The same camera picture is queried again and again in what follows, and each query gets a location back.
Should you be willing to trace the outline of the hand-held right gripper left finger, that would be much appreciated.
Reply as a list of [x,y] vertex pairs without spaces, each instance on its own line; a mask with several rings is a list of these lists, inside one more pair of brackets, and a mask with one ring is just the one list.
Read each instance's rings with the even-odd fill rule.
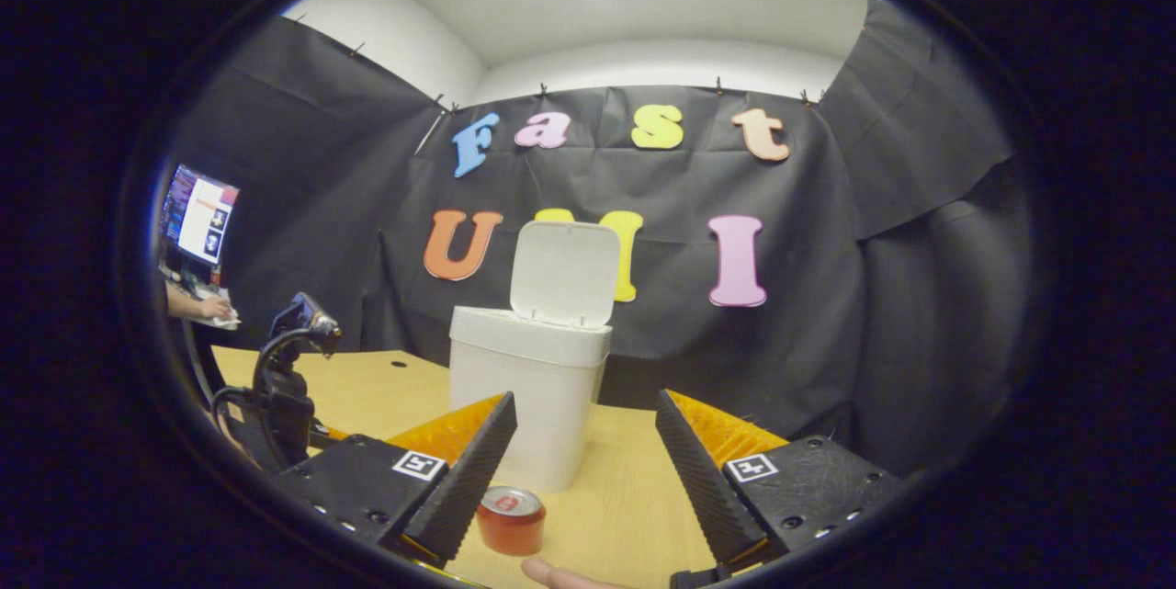
[[499,393],[393,439],[350,435],[278,473],[278,486],[352,538],[441,571],[457,557],[517,428]]

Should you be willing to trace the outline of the black backdrop cloth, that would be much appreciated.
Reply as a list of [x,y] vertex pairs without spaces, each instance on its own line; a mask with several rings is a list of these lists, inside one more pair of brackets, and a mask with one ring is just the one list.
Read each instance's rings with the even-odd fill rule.
[[446,364],[457,304],[507,308],[540,210],[641,217],[601,404],[684,393],[889,471],[956,459],[1023,380],[1033,205],[953,45],[868,0],[818,103],[620,86],[437,111],[278,16],[171,140],[240,188],[223,275],[258,347],[308,292],[347,352]]

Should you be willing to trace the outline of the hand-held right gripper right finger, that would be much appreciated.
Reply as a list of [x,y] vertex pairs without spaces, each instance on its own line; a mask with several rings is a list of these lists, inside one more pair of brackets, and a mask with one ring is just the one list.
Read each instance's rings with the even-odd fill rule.
[[659,393],[659,436],[719,573],[847,531],[903,484],[834,439],[786,441],[680,391]]

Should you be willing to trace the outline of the wooden desktop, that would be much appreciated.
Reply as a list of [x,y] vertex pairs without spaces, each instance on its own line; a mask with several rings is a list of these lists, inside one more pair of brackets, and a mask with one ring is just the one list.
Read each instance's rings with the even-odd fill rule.
[[[449,409],[449,372],[407,352],[307,352],[295,368],[318,417],[387,439]],[[593,404],[572,488],[541,493],[541,556],[587,577],[668,589],[673,573],[714,565],[653,411]]]

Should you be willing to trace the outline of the white desktop garbage bin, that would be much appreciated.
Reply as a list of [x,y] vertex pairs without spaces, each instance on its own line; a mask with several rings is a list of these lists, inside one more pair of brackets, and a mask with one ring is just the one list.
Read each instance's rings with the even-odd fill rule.
[[452,409],[512,391],[517,419],[499,475],[539,493],[572,487],[612,350],[620,237],[608,226],[530,221],[517,233],[505,309],[452,313]]

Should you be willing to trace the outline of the red pop can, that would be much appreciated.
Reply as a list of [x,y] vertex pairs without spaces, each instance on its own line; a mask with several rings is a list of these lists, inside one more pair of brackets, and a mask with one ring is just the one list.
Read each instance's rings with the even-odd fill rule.
[[492,551],[530,557],[541,551],[547,509],[536,493],[517,487],[489,487],[477,504],[475,521]]

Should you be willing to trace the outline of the computer monitor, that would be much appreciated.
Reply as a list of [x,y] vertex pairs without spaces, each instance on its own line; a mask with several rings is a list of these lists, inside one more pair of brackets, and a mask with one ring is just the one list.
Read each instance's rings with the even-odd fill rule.
[[223,261],[223,237],[232,225],[232,213],[241,194],[238,186],[223,183],[180,163],[163,199],[161,233],[165,246],[209,269]]

